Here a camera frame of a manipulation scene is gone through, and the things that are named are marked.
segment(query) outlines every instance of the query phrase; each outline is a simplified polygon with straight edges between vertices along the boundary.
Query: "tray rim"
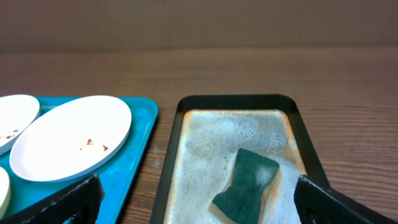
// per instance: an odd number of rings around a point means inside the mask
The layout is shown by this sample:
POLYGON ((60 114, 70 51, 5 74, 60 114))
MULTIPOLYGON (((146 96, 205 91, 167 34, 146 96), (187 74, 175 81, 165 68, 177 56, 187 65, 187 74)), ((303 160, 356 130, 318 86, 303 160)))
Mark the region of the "tray rim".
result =
MULTIPOLYGON (((32 95, 33 97, 35 97, 35 98, 37 98, 38 100, 39 100, 39 102, 41 101, 41 100, 52 100, 52 99, 60 99, 60 100, 62 100, 62 103, 60 104, 60 105, 62 105, 62 104, 64 104, 64 103, 67 103, 67 102, 69 102, 69 101, 71 101, 71 100, 75 100, 75 99, 78 99, 78 98, 82 98, 82 97, 85 97, 85 96, 34 96, 34 95, 32 95)), ((157 105, 157 103, 154 101, 154 100, 152 100, 152 99, 150 99, 150 98, 147 98, 147 97, 143 97, 143 96, 114 96, 114 97, 116 97, 116 98, 119 98, 120 100, 122 100, 122 101, 124 101, 125 99, 135 99, 135 100, 144 100, 144 101, 146 101, 146 103, 148 104, 148 105, 150 105, 151 107, 152 107, 152 110, 151 111, 153 111, 153 119, 151 119, 151 122, 150 122, 150 126, 149 126, 149 131, 146 133, 146 135, 143 137, 143 141, 142 141, 142 152, 140 152, 140 156, 139 157, 137 157, 137 165, 135 166, 135 168, 133 168, 134 169, 134 174, 133 175, 130 175, 129 176, 129 180, 128 180, 128 182, 130 183, 129 185, 126 185, 124 188, 123 188, 123 192, 122 192, 122 194, 124 195, 124 197, 123 197, 123 199, 121 200, 121 202, 118 202, 117 203, 117 205, 116 205, 116 207, 115 207, 115 212, 113 213, 113 215, 112 215, 112 221, 113 222, 115 222, 115 223, 117 223, 117 222, 119 222, 119 220, 121 219, 121 216, 123 215, 123 210, 125 209, 125 205, 126 205, 126 203, 127 203, 127 200, 126 200, 126 198, 127 198, 127 196, 129 195, 129 191, 131 190, 131 188, 132 188, 132 186, 133 186, 133 183, 135 182, 135 177, 138 175, 138 171, 139 171, 139 168, 140 168, 140 166, 142 165, 142 159, 143 159, 143 155, 144 155, 144 153, 146 153, 146 150, 147 150, 147 148, 149 147, 149 142, 150 142, 150 140, 152 139, 152 136, 153 136, 153 134, 154 134, 154 132, 155 132, 155 127, 157 126, 157 122, 158 122, 158 119, 159 119, 159 107, 158 107, 158 105, 157 105)))
POLYGON ((169 145, 160 175, 150 223, 163 223, 169 197, 175 156, 177 155, 183 117, 190 110, 281 110, 290 122, 298 150, 310 180, 331 189, 299 109, 293 99, 280 94, 266 95, 190 95, 182 98, 175 112, 169 145))

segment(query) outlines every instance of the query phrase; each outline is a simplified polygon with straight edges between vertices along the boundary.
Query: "rust stain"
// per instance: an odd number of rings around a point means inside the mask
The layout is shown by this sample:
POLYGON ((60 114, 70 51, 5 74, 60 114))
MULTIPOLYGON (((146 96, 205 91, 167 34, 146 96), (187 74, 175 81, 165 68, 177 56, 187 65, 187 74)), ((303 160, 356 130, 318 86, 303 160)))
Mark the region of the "rust stain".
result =
POLYGON ((190 120, 192 118, 192 115, 195 111, 194 110, 190 110, 188 112, 185 113, 184 117, 183 117, 183 121, 182 121, 182 128, 181 128, 181 135, 180 135, 180 140, 181 137, 185 135, 185 133, 188 131, 188 125, 190 123, 190 120))
POLYGON ((292 153, 294 157, 296 158, 295 165, 297 169, 300 171, 301 174, 307 174, 307 171, 305 170, 304 162, 303 159, 301 158, 301 154, 299 149, 295 148, 292 149, 292 153))
POLYGON ((294 139, 293 130, 292 130, 292 127, 290 125, 289 118, 287 117, 287 115, 283 111, 280 111, 280 116, 284 120, 284 126, 285 126, 287 137, 289 139, 294 139))
MULTIPOLYGON (((277 110, 262 110, 263 112, 266 111, 277 111, 277 110)), ((188 116, 188 118, 192 117, 193 115, 197 114, 237 114, 237 115, 245 115, 245 114, 251 114, 251 113, 258 113, 260 111, 258 110, 190 110, 185 113, 185 117, 188 116)))
POLYGON ((289 147, 286 147, 284 149, 284 158, 287 159, 290 162, 293 162, 293 163, 295 162, 294 158, 293 158, 293 155, 292 155, 292 150, 289 147))
POLYGON ((259 221, 262 220, 262 216, 264 215, 264 210, 266 209, 266 205, 271 205, 270 207, 275 207, 279 199, 279 189, 282 183, 282 172, 280 168, 278 169, 274 180, 272 180, 271 184, 266 188, 266 190, 262 193, 261 197, 261 216, 259 221))

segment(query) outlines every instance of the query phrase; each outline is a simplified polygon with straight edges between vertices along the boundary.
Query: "white plate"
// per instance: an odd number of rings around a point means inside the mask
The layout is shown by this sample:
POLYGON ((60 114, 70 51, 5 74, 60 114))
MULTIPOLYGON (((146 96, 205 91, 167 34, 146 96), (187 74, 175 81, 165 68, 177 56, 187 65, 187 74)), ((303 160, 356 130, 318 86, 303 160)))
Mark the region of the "white plate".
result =
POLYGON ((11 150, 10 165, 31 181, 69 180, 87 174, 121 148, 131 111, 112 96, 88 96, 58 106, 33 122, 11 150))
POLYGON ((7 172, 0 167, 0 219, 7 210, 11 198, 10 178, 7 172))
POLYGON ((39 116, 40 104, 33 96, 0 97, 0 155, 10 150, 18 135, 39 116))

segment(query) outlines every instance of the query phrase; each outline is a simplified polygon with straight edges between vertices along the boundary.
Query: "food residue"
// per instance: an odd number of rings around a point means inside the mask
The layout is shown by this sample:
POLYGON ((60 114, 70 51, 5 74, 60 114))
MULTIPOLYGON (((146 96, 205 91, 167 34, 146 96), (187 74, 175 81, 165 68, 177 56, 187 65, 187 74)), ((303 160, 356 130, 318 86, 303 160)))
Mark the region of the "food residue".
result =
POLYGON ((13 131, 0 132, 0 145, 7 143, 11 138, 17 136, 18 129, 13 131))
MULTIPOLYGON (((98 150, 99 148, 100 148, 99 144, 95 144, 93 140, 88 139, 87 143, 79 148, 79 151, 81 151, 83 149, 84 150, 93 150, 93 149, 98 150)), ((105 146, 105 143, 102 144, 101 148, 103 149, 103 151, 106 151, 109 149, 109 147, 105 146)))
POLYGON ((109 149, 109 147, 106 147, 105 144, 102 144, 102 147, 104 147, 104 151, 106 151, 107 149, 109 149))

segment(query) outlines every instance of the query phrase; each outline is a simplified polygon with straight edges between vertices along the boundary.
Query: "brown wall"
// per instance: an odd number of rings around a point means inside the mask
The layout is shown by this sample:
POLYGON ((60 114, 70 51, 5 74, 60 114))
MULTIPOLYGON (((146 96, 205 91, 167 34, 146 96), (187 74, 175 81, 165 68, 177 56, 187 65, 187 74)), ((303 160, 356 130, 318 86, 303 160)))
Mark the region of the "brown wall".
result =
POLYGON ((397 0, 0 1, 0 52, 397 43, 397 0))

